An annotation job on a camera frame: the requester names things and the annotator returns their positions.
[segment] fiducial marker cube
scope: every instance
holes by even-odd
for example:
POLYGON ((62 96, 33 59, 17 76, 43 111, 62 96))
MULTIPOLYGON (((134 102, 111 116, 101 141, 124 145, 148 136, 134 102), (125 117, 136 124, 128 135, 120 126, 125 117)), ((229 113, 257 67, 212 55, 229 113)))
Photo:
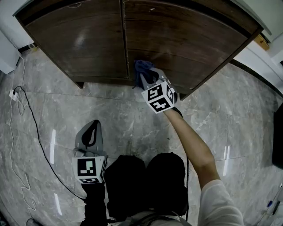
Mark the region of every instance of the fiducial marker cube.
POLYGON ((104 156, 72 158, 75 178, 82 184, 102 183, 106 169, 104 156))
POLYGON ((174 107, 174 89, 166 81, 143 91, 148 106, 157 114, 174 107))

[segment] white cable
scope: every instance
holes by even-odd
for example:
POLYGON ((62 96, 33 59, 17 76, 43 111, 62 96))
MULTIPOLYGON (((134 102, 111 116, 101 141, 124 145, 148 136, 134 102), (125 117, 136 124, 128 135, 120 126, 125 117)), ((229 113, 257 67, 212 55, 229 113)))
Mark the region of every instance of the white cable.
MULTIPOLYGON (((24 79, 24 74, 25 74, 26 67, 25 67, 25 61, 24 61, 23 57, 20 55, 19 52, 18 52, 18 54, 19 54, 19 57, 23 60, 23 76, 22 76, 22 83, 21 83, 21 85, 23 85, 23 79, 24 79)), ((20 97, 20 94, 21 94, 21 90, 22 90, 22 89, 20 89, 19 95, 18 95, 18 98, 17 98, 17 106, 18 106, 18 110, 19 110, 19 103, 20 103, 20 104, 22 105, 22 108, 23 108, 23 111, 24 111, 24 106, 23 106, 23 104, 21 103, 21 101, 19 100, 19 97, 20 97)), ((24 200, 24 202, 26 203, 26 205, 28 206, 27 211, 29 212, 29 214, 30 214, 30 216, 31 216, 30 210, 36 211, 36 205, 35 205, 34 200, 31 199, 31 202, 32 202, 32 204, 33 204, 33 206, 34 206, 34 207, 31 207, 31 206, 27 203, 27 201, 26 201, 26 199, 25 199, 25 195, 23 194, 23 190, 24 190, 24 189, 26 189, 26 190, 28 190, 28 191, 31 190, 31 186, 30 186, 30 183, 29 183, 29 181, 28 181, 27 174, 25 173, 26 182, 27 182, 28 187, 24 184, 23 180, 22 180, 22 179, 18 176, 18 174, 14 171, 13 163, 12 163, 12 156, 11 156, 11 154, 12 154, 13 147, 14 147, 14 136, 13 136, 12 127, 11 127, 11 121, 12 121, 12 117, 13 117, 12 98, 10 99, 10 106, 11 106, 11 118, 10 118, 10 122, 9 122, 9 127, 10 127, 10 131, 11 131, 11 136, 12 136, 12 146, 11 146, 11 150, 10 150, 9 156, 10 156, 11 168, 12 168, 12 171, 14 172, 14 174, 20 179, 20 181, 21 181, 21 183, 22 183, 22 185, 23 185, 23 187, 21 187, 21 191, 22 191, 22 195, 23 195, 23 200, 24 200)))
MULTIPOLYGON (((23 60, 23 76, 22 76, 22 84, 21 84, 21 86, 23 86, 23 77, 24 77, 24 74, 25 74, 26 66, 25 66, 25 60, 23 59, 23 57, 22 57, 21 55, 20 55, 19 57, 21 57, 22 60, 23 60)), ((20 103, 20 104, 22 105, 22 109, 23 109, 23 111, 24 111, 24 106, 23 106, 23 104, 21 103, 21 101, 19 100, 19 96, 18 96, 18 98, 17 98, 18 110, 19 110, 19 103, 20 103)))
MULTIPOLYGON (((22 57, 22 55, 18 52, 18 48, 16 47, 16 45, 13 43, 13 41, 12 40, 10 40, 10 42, 13 44, 13 46, 16 48, 16 50, 17 50, 17 53, 18 53, 18 55, 19 55, 19 57, 21 57, 22 58, 22 60, 23 60, 23 76, 24 76, 24 74, 25 74, 25 70, 26 70, 26 66, 25 66, 25 60, 23 59, 23 57, 22 57)), ((21 95, 21 91, 22 91, 22 89, 20 89, 19 90, 19 95, 18 95, 18 98, 17 98, 17 106, 18 106, 18 110, 19 110, 19 103, 22 105, 22 108, 23 108, 23 111, 24 111, 24 107, 23 107, 23 104, 21 103, 21 101, 19 100, 19 96, 21 95)), ((21 113, 21 111, 19 110, 19 114, 20 114, 20 116, 22 116, 23 115, 23 111, 22 111, 22 113, 21 113)))
POLYGON ((10 156, 11 168, 12 168, 12 171, 14 172, 14 174, 20 179, 20 181, 22 182, 22 184, 23 184, 23 186, 24 186, 24 187, 21 187, 22 195, 23 195, 23 200, 24 200, 24 202, 27 204, 27 206, 28 206, 27 210, 28 210, 28 212, 30 213, 29 210, 36 211, 36 205, 35 205, 34 200, 32 199, 31 202, 32 202, 32 204, 33 204, 33 206, 34 206, 34 207, 32 208, 32 207, 27 203, 27 201, 26 201, 26 199, 25 199, 25 195, 23 194, 23 189, 26 189, 26 190, 28 190, 28 191, 31 190, 31 186, 30 186, 30 183, 29 183, 29 181, 28 181, 27 174, 25 173, 25 177, 26 177, 26 181, 27 181, 28 187, 24 184, 23 180, 22 180, 22 179, 18 176, 18 174, 14 171, 13 164, 12 164, 12 156, 11 156, 11 154, 12 154, 13 147, 14 147, 14 136, 13 136, 13 132, 12 132, 12 128, 11 128, 11 121, 12 121, 12 116, 13 116, 12 98, 11 98, 11 100, 10 100, 10 106, 11 106, 11 118, 10 118, 9 127, 10 127, 10 131, 11 131, 11 135, 12 135, 12 147, 11 147, 9 156, 10 156))

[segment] blue cloth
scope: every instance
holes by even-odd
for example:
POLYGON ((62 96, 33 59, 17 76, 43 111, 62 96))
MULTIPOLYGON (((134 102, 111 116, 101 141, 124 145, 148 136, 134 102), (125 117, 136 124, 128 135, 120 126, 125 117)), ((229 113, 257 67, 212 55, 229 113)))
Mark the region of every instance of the blue cloth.
POLYGON ((145 61, 145 60, 135 60, 134 61, 134 72, 135 72, 136 86, 144 89, 144 87, 142 85, 140 73, 143 74, 144 78, 146 79, 146 81, 149 84, 156 82, 156 78, 153 76, 153 73, 150 70, 150 68, 153 68, 153 67, 154 67, 154 64, 151 63, 150 61, 145 61))

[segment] power strip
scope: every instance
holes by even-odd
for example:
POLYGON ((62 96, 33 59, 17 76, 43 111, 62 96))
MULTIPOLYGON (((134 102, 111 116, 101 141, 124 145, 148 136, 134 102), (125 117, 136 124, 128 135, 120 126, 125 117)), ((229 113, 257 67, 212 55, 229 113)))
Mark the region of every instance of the power strip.
POLYGON ((14 90, 10 90, 9 97, 11 97, 12 100, 17 101, 18 96, 19 96, 19 94, 17 92, 15 92, 14 90))

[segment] cabinet door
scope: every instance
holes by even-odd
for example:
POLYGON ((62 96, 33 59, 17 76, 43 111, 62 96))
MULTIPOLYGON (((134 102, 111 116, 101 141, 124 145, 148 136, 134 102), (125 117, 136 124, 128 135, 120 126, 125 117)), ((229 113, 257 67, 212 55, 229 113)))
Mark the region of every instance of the cabinet door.
POLYGON ((247 39, 200 11, 153 0, 125 0, 130 76, 149 60, 181 93, 189 93, 247 39))
POLYGON ((127 78, 119 0, 88 0, 53 10, 26 26, 73 80, 127 78))

